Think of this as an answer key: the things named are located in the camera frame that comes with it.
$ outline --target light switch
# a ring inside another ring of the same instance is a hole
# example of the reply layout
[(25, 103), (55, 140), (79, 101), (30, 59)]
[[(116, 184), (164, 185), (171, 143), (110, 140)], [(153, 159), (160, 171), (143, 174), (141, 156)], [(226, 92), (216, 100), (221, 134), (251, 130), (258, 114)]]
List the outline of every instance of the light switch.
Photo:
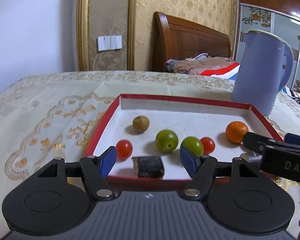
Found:
[(105, 50), (105, 39), (104, 36), (98, 37), (98, 51)]
[(111, 36), (105, 36), (105, 50), (110, 50)]
[(110, 49), (116, 49), (116, 48), (117, 48), (117, 38), (116, 36), (111, 36)]
[(117, 46), (116, 46), (116, 49), (122, 49), (122, 36), (119, 35), (119, 36), (115, 36), (116, 39), (117, 39)]

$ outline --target small brown fruit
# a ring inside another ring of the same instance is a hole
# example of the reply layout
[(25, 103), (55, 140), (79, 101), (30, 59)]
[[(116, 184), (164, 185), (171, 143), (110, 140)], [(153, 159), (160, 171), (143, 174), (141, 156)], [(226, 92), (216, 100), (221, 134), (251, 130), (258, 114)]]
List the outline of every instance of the small brown fruit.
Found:
[(149, 124), (149, 119), (144, 115), (137, 116), (132, 121), (133, 128), (139, 133), (145, 132), (149, 128)]

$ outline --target green fruit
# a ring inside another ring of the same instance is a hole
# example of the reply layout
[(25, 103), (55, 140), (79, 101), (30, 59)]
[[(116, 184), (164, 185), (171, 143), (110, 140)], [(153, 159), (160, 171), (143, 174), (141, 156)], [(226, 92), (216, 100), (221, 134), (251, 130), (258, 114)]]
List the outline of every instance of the green fruit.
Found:
[(137, 116), (132, 121), (133, 128), (139, 133), (145, 132), (149, 128), (149, 124), (149, 119), (144, 115)]
[(171, 130), (162, 130), (155, 137), (155, 145), (165, 153), (172, 152), (179, 144), (178, 136)]
[(188, 147), (189, 150), (197, 156), (201, 156), (203, 154), (202, 142), (197, 137), (189, 136), (185, 138), (181, 143), (181, 147), (182, 146)]

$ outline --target gold patterned wallpaper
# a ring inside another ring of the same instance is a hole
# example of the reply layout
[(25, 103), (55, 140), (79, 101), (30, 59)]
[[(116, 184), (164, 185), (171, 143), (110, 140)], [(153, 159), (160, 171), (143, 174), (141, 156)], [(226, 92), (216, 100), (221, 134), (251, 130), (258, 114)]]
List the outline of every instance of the gold patterned wallpaper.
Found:
[(230, 34), (232, 0), (136, 0), (135, 70), (152, 68), (152, 53), (158, 35), (153, 18), (155, 11)]
[[(90, 70), (127, 69), (127, 23), (129, 0), (90, 0)], [(97, 37), (122, 35), (122, 49), (98, 52)]]

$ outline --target gold picture frame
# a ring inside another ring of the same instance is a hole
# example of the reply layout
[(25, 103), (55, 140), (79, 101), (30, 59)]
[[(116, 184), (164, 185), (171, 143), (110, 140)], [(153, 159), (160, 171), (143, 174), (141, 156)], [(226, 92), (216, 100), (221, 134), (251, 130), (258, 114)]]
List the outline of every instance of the gold picture frame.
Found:
[[(89, 60), (89, 2), (90, 0), (77, 0), (76, 6), (76, 45), (79, 71), (91, 70)], [(135, 4), (136, 0), (129, 0), (127, 70), (134, 70)]]

